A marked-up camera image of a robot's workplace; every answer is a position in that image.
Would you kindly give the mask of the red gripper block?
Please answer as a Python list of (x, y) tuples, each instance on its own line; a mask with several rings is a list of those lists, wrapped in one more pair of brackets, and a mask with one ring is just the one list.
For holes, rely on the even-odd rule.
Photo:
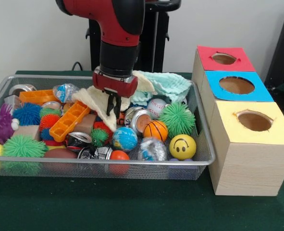
[(106, 75), (101, 75), (99, 73), (94, 72), (92, 75), (93, 85), (95, 88), (103, 91), (109, 91), (107, 94), (108, 97), (108, 105), (107, 105), (107, 115), (110, 115), (111, 110), (114, 108), (114, 113), (117, 118), (119, 118), (122, 100), (121, 97), (129, 98), (131, 97), (138, 85), (138, 78), (136, 76), (130, 76), (128, 78), (116, 78), (109, 77)]

